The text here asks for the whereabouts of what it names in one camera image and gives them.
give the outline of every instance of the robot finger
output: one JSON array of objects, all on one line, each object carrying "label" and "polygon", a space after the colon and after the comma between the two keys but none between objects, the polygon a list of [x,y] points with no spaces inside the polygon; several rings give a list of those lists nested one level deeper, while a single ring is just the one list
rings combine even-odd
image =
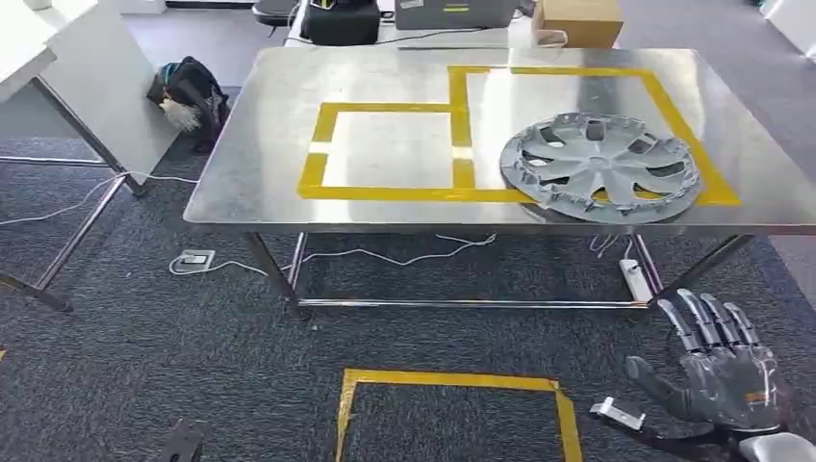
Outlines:
[{"label": "robot finger", "polygon": [[692,315],[694,315],[697,327],[702,334],[702,340],[705,342],[705,347],[712,348],[723,345],[724,342],[717,332],[717,326],[714,324],[714,320],[712,320],[708,310],[702,306],[702,303],[700,303],[697,297],[687,289],[677,290],[677,296],[680,297],[680,300],[685,303],[686,307],[691,311]]},{"label": "robot finger", "polygon": [[680,338],[680,341],[683,342],[683,347],[686,348],[686,351],[701,351],[702,346],[700,340],[697,338],[697,334],[689,327],[688,323],[686,323],[686,319],[677,311],[672,302],[661,298],[657,300],[657,306],[663,310],[663,313],[666,314],[666,317],[668,317],[669,321],[675,326],[677,336]]},{"label": "robot finger", "polygon": [[759,345],[759,336],[756,335],[753,324],[748,321],[748,317],[745,316],[745,313],[733,303],[725,303],[723,306],[731,314],[731,318],[734,319],[737,327],[739,327],[743,342],[745,342],[746,345]]},{"label": "robot finger", "polygon": [[739,333],[734,325],[734,321],[731,315],[728,314],[728,311],[723,308],[723,304],[720,303],[720,300],[710,294],[700,295],[700,300],[702,301],[702,305],[713,315],[714,322],[720,325],[725,345],[731,347],[740,343]]}]

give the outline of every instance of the stainless steel table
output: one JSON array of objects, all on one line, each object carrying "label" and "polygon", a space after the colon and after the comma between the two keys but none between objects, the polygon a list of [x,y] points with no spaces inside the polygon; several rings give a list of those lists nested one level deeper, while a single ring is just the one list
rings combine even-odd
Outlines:
[{"label": "stainless steel table", "polygon": [[[607,225],[532,213],[498,156],[566,112],[643,119],[691,147],[704,190],[680,216]],[[184,214],[241,231],[292,306],[643,308],[643,302],[337,300],[295,288],[307,233],[632,235],[653,294],[693,283],[757,234],[816,232],[810,182],[691,50],[269,49]],[[260,232],[300,232],[287,275]],[[726,237],[665,285],[642,235]]]}]

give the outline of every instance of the yellow tape on floor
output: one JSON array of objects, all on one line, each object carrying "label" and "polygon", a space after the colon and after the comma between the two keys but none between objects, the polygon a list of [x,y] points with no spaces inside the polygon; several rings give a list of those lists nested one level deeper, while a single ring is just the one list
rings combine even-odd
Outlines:
[{"label": "yellow tape on floor", "polygon": [[516,377],[510,375],[485,375],[480,373],[405,372],[371,371],[346,369],[343,374],[343,388],[337,410],[337,446],[335,461],[343,458],[343,442],[348,429],[351,403],[358,383],[388,383],[392,385],[443,385],[450,387],[500,388],[528,390],[534,392],[554,392],[558,412],[561,444],[565,462],[581,462],[581,446],[575,424],[573,402],[558,388],[558,382],[548,378]]}]

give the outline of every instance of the carpet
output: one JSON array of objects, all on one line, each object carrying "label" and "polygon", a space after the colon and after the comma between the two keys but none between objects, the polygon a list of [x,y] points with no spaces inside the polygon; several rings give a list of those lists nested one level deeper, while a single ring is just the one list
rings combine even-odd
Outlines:
[{"label": "carpet", "polygon": [[[56,149],[63,150],[57,143]],[[204,159],[179,140],[156,170],[195,178]],[[95,170],[5,166],[3,216],[41,215],[74,203]],[[72,175],[70,186],[63,175]],[[334,460],[345,368],[553,377],[574,402],[583,458],[674,460],[635,446],[586,414],[598,398],[637,403],[670,434],[695,427],[651,404],[625,379],[632,353],[680,379],[669,324],[653,311],[344,309],[309,322],[284,312],[260,275],[228,268],[171,276],[184,248],[251,263],[239,236],[190,226],[192,185],[149,181],[148,195],[120,192],[54,283],[71,314],[0,288],[0,459],[154,459],[180,417],[212,427],[203,460]],[[43,201],[47,188],[56,187]],[[31,277],[80,213],[0,227],[0,265]],[[294,236],[265,235],[285,261]],[[581,298],[625,297],[615,268],[621,246],[598,259],[588,240],[499,236],[454,259],[396,269],[365,256],[316,259],[302,272],[310,295]],[[671,279],[711,242],[649,240]],[[399,258],[450,250],[431,236],[315,236],[310,251],[365,246]],[[758,239],[698,286],[741,304],[778,354],[797,409],[816,408],[816,318],[767,240]],[[467,387],[368,384],[358,390],[343,461],[559,460],[551,396]],[[809,411],[796,428],[816,437]]]}]

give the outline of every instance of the power strip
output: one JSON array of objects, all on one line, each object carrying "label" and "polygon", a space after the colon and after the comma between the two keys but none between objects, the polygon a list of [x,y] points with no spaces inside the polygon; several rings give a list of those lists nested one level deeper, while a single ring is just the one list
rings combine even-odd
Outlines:
[{"label": "power strip", "polygon": [[618,262],[618,265],[621,267],[621,271],[624,272],[624,279],[626,285],[629,286],[629,291],[632,292],[632,299],[643,302],[651,300],[651,289],[638,261],[625,259]]}]

